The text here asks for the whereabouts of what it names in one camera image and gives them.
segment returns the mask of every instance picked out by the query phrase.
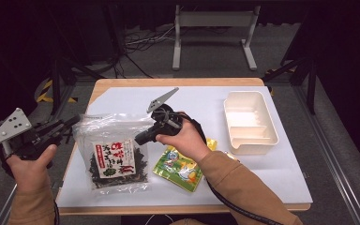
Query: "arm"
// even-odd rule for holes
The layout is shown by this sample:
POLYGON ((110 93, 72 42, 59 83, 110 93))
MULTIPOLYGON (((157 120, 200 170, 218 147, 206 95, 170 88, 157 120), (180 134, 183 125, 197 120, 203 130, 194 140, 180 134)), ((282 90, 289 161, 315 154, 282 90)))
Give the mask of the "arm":
MULTIPOLYGON (((241 163, 224 153, 212 152, 195 127, 183 120, 176 136, 157 135, 157 141, 174 146, 184 156, 194 159, 212 187, 231 203, 261 217, 282 224, 302 224, 290 213, 279 197, 263 181, 241 163)), ((233 210, 238 224, 259 224, 233 210)))
POLYGON ((7 159, 17 183, 8 224, 54 224, 54 200, 46 166, 56 150, 56 145, 50 145, 35 161, 15 155, 7 159))

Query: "snack bag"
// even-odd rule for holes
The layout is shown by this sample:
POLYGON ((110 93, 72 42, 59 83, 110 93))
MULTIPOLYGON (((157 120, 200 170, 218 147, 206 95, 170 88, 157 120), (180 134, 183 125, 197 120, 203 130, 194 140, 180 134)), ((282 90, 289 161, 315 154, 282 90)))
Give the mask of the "snack bag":
MULTIPOLYGON (((206 141, 210 150, 216 150, 217 141, 211 139, 206 139, 206 141)), ((153 173, 189 192, 195 191, 203 177, 201 169, 194 160, 183 156, 169 145, 154 167, 153 173)))

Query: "white metal frame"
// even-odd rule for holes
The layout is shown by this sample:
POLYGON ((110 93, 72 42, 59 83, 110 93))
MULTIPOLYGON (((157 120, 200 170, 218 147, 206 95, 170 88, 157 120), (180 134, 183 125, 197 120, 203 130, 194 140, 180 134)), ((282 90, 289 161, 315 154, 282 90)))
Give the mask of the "white metal frame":
POLYGON ((248 27, 247 38, 241 39, 247 62, 251 70, 256 70, 257 66, 250 50, 250 41, 259 17, 260 6, 256 6, 253 11, 181 11, 180 6, 176 6, 175 12, 175 42, 173 53, 173 70, 180 69, 181 54, 181 26, 245 26, 248 27))

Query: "person's left hand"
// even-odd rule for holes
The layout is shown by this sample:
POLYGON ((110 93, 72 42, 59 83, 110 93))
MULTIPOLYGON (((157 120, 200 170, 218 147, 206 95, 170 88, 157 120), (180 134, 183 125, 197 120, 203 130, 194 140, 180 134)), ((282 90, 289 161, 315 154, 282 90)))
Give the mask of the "person's left hand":
POLYGON ((51 180, 46 167, 52 161, 56 151, 57 146, 51 144, 35 161, 21 160, 16 155, 7 159, 7 165, 13 172, 17 183, 17 191, 35 191, 50 185, 51 180))

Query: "person's right hand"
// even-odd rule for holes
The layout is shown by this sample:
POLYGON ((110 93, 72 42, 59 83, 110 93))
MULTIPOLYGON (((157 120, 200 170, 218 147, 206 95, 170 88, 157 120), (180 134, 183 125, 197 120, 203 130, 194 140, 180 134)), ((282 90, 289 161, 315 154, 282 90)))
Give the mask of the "person's right hand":
POLYGON ((175 147, 185 157, 200 162, 207 154, 211 152, 197 129, 187 119, 183 118, 183 127, 175 136, 158 134, 156 140, 163 144, 175 147))

